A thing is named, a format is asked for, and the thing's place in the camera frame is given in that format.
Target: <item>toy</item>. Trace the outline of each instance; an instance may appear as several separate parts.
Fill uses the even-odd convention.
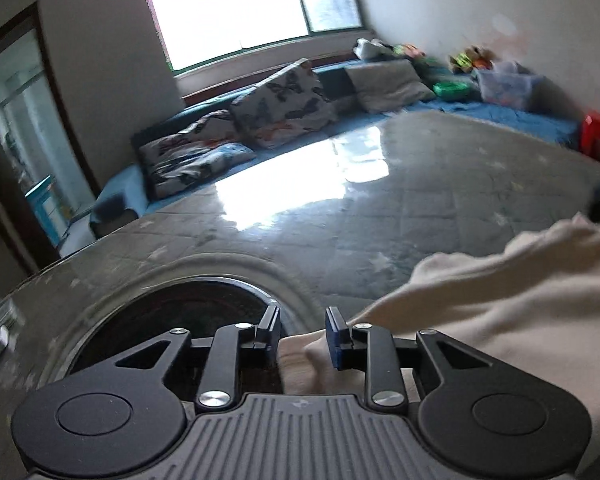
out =
[[[441,81],[433,85],[434,93],[443,101],[464,101],[471,94],[473,86],[463,81]]]
[[[426,56],[423,50],[420,50],[417,46],[411,43],[394,46],[394,53],[398,56],[409,56],[413,59]]]
[[[466,48],[457,56],[449,56],[449,69],[454,74],[464,72],[468,74],[474,68],[479,70],[491,70],[493,65],[491,59],[493,54],[485,49],[477,46]]]

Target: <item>stuffed toy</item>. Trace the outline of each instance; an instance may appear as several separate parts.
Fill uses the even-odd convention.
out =
[[[423,50],[420,50],[417,46],[411,43],[394,46],[394,53],[396,53],[398,56],[408,56],[412,59],[426,56]]]
[[[492,57],[493,55],[489,50],[471,46],[455,57],[449,56],[449,70],[454,74],[461,72],[468,74],[472,72],[474,68],[491,70],[493,67],[493,64],[491,63]]]

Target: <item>green container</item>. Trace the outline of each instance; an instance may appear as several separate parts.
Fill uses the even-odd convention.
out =
[[[464,101],[471,90],[471,85],[462,81],[445,81],[433,85],[433,91],[443,101]]]

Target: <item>pillow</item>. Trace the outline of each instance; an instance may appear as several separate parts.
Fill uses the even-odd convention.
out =
[[[529,110],[534,88],[543,79],[542,76],[537,75],[478,70],[482,100],[515,110]]]
[[[345,68],[362,107],[369,113],[397,110],[435,99],[408,59]]]
[[[152,167],[149,178],[156,197],[161,199],[200,184],[255,156],[253,150],[239,142],[228,142],[206,151],[193,148],[186,153],[181,150],[173,158]]]
[[[184,149],[189,152],[198,146],[206,151],[238,139],[229,110],[218,110],[201,117],[177,134],[152,140],[140,147],[145,166],[154,166],[162,160],[168,160]]]
[[[380,40],[369,41],[360,38],[354,47],[353,53],[362,61],[373,61],[375,59],[395,58],[393,49],[385,46]]]
[[[338,119],[306,59],[255,84],[230,108],[243,132],[267,149],[320,130]]]

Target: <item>glass door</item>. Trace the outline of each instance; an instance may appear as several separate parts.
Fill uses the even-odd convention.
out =
[[[0,145],[60,255],[93,242],[94,196],[62,126],[33,29],[0,53]]]

